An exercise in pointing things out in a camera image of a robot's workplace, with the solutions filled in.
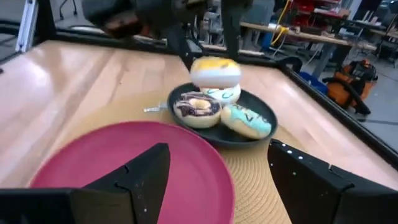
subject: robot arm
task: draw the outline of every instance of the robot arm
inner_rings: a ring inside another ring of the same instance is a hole
[[[251,5],[252,0],[221,0],[224,39],[233,60],[238,57],[239,21]],[[194,58],[182,24],[203,15],[211,0],[83,0],[82,6],[86,19],[114,38],[136,34],[166,38],[190,70]]]

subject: frosted donut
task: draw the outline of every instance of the frosted donut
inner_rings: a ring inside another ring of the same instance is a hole
[[[241,95],[241,85],[237,84],[235,87],[225,88],[222,90],[201,88],[200,91],[218,100],[222,105],[227,105],[237,102]]]
[[[251,139],[262,139],[271,133],[271,124],[247,108],[226,105],[221,112],[221,122],[237,133]]]
[[[175,114],[189,127],[210,128],[220,121],[221,104],[204,93],[183,93],[173,108]]]
[[[192,83],[200,88],[230,88],[239,84],[241,68],[234,60],[218,57],[196,59],[191,67]]]

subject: orange vacuum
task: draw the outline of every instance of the orange vacuum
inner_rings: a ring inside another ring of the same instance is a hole
[[[368,60],[351,62],[335,72],[331,78],[324,78],[327,83],[328,96],[347,109],[352,106],[356,113],[368,115],[370,109],[365,105],[365,100],[371,88],[377,82],[376,69]]]

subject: metal frame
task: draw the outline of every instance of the metal frame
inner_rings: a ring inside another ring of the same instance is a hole
[[[78,30],[56,29],[52,18],[52,11],[49,0],[38,0],[39,14],[37,18],[37,28],[35,31],[36,39],[33,45],[37,45],[45,40],[61,40],[65,42],[74,42],[80,44],[99,45],[104,47],[114,47],[119,49],[141,50],[157,54],[172,54],[174,51],[164,44],[145,44],[142,42],[125,43],[112,39],[105,34],[94,34]],[[210,50],[198,53],[193,52],[195,57],[203,55],[212,55],[216,57],[227,57],[227,53],[222,50]],[[297,75],[292,69],[286,66],[286,60],[273,61],[269,58],[258,55],[239,54],[237,62],[246,65],[255,65],[262,67],[272,67],[279,69],[284,75],[289,77],[304,92],[310,95],[319,105],[333,115],[341,124],[346,126],[360,140],[366,143],[373,151],[378,153],[386,162],[390,163],[398,170],[398,152],[387,145],[379,137],[367,130],[360,122],[352,118],[345,110],[331,101],[327,96],[313,89],[304,79]]]

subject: white frosted donut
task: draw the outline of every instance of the white frosted donut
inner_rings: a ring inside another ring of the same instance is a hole
[[[237,102],[239,96],[241,95],[241,85],[237,84],[235,87],[225,88],[222,90],[201,88],[200,91],[218,100],[222,105],[227,105]]]

